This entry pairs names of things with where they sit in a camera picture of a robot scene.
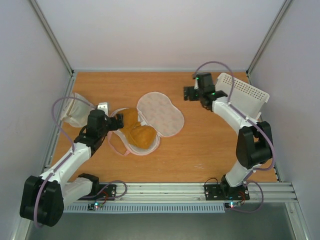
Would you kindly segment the floral mesh laundry bag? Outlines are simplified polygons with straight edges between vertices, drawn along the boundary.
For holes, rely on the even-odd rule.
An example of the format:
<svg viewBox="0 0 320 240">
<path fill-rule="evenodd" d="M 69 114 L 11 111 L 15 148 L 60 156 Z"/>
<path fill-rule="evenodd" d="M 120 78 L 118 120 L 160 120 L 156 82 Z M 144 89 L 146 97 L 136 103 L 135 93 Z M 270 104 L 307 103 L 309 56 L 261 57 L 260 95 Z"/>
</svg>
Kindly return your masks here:
<svg viewBox="0 0 320 240">
<path fill-rule="evenodd" d="M 134 154 L 137 156 L 146 156 L 154 152 L 159 146 L 161 138 L 169 138 L 177 135 L 184 127 L 185 118 L 182 112 L 171 102 L 170 98 L 161 92 L 149 92 L 143 95 L 137 102 L 136 107 L 129 107 L 137 109 L 138 120 L 142 126 L 148 125 L 156 130 L 156 138 L 148 149 L 142 149 L 131 145 L 126 140 L 125 135 L 119 130 L 115 131 L 124 147 L 125 153 L 120 153 L 116 148 L 110 144 L 110 147 L 115 152 L 122 156 Z M 111 115 L 114 116 L 121 110 L 128 108 L 119 108 Z"/>
</svg>

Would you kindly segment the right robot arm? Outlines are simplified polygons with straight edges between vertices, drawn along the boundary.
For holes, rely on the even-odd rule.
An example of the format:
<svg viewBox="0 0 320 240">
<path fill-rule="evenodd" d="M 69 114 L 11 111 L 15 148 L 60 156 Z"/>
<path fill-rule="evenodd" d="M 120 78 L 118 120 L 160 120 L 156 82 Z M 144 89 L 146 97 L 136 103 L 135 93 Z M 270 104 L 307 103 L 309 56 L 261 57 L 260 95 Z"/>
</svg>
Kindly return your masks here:
<svg viewBox="0 0 320 240">
<path fill-rule="evenodd" d="M 248 177 L 273 158 L 271 126 L 259 121 L 261 108 L 270 96 L 227 73 L 221 73 L 217 82 L 209 72 L 192 77 L 195 84 L 183 88 L 184 100 L 200 101 L 203 108 L 221 117 L 237 134 L 236 162 L 219 184 L 223 197 L 232 199 L 244 191 Z"/>
</svg>

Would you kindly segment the orange brown bra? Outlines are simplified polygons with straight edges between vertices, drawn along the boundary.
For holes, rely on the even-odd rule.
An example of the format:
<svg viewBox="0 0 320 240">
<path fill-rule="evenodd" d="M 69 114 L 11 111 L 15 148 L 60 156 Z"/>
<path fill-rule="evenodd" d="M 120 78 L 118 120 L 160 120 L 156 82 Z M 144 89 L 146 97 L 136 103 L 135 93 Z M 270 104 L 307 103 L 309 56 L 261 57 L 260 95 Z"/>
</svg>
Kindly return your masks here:
<svg viewBox="0 0 320 240">
<path fill-rule="evenodd" d="M 152 126 L 141 124 L 136 108 L 126 108 L 117 114 L 123 115 L 123 128 L 120 131 L 128 143 L 141 149 L 148 149 L 156 139 L 156 130 Z"/>
</svg>

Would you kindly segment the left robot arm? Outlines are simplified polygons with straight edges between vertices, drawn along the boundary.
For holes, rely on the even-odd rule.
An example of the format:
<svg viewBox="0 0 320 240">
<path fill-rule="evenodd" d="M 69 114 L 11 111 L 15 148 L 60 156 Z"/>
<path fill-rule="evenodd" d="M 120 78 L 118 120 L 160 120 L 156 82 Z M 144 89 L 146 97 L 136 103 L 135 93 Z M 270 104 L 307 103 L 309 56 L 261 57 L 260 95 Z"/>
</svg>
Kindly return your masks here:
<svg viewBox="0 0 320 240">
<path fill-rule="evenodd" d="M 37 227 L 53 227 L 62 217 L 65 207 L 75 201 L 99 201 L 101 194 L 105 200 L 114 200 L 116 180 L 102 185 L 97 176 L 82 173 L 73 182 L 68 181 L 100 148 L 108 133 L 123 126 L 123 114 L 109 117 L 101 109 L 91 110 L 87 124 L 79 131 L 67 153 L 40 176 L 31 175 L 26 179 L 20 217 L 33 221 Z"/>
</svg>

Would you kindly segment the white perforated plastic basket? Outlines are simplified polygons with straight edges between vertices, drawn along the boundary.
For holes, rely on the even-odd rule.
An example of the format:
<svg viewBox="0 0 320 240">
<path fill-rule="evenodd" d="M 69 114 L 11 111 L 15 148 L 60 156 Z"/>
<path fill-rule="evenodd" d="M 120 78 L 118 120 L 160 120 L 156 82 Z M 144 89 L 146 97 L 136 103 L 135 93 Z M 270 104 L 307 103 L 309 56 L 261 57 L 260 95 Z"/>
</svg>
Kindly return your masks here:
<svg viewBox="0 0 320 240">
<path fill-rule="evenodd" d="M 217 77 L 215 89 L 229 94 L 232 88 L 233 78 L 223 72 Z M 245 115 L 258 120 L 261 116 L 262 106 L 268 102 L 270 95 L 240 79 L 234 78 L 234 88 L 230 101 L 233 106 Z"/>
</svg>

